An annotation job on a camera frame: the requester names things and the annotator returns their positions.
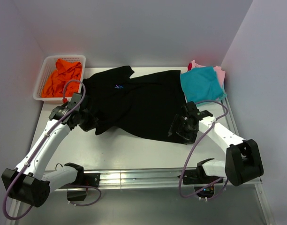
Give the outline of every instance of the white laundry basket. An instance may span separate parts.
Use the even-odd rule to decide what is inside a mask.
[[[82,73],[80,77],[80,81],[83,80],[84,69],[85,69],[85,61],[86,58],[83,55],[53,55],[46,57],[44,63],[42,64],[38,79],[36,81],[35,89],[33,92],[33,98],[35,100],[41,100],[49,104],[62,104],[61,97],[41,97],[42,90],[45,87],[46,80],[48,79],[49,75],[56,69],[56,61],[58,59],[63,59],[68,62],[81,62],[82,65]]]

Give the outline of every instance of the blue logo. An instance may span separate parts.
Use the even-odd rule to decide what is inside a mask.
[[[116,89],[123,89],[124,87],[122,85],[116,85],[114,88],[116,88]]]

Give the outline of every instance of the tabletop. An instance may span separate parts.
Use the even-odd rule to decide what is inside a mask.
[[[108,70],[110,68],[86,68],[84,78]],[[134,67],[132,77],[148,75],[160,71],[179,69],[186,72],[186,67]],[[57,105],[44,103],[33,137],[33,144],[42,134],[48,117]],[[202,110],[210,111],[215,117],[222,115],[223,108],[215,103],[202,105]],[[225,127],[225,118],[219,120]],[[131,135],[120,128],[111,128],[96,136],[95,130],[82,131],[79,127],[73,129],[60,143],[53,157],[46,167],[46,171],[55,169],[57,163],[68,162],[81,165],[86,170],[121,170],[121,169],[152,169],[152,168],[180,168],[192,145],[168,143],[143,139]],[[223,151],[210,138],[205,137],[195,149],[188,167],[207,158],[225,160]]]

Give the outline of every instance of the orange towel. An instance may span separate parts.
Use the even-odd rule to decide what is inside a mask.
[[[80,62],[67,62],[58,59],[56,70],[48,77],[45,87],[41,93],[42,98],[59,98],[62,97],[64,85],[72,79],[80,80],[82,65]],[[65,97],[72,97],[74,92],[78,92],[79,83],[71,82],[66,91]]]

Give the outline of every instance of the black cloth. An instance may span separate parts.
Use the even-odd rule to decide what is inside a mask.
[[[96,135],[117,126],[138,137],[183,143],[177,134],[168,136],[176,114],[185,104],[180,70],[131,78],[130,66],[110,69],[84,79],[98,113]]]

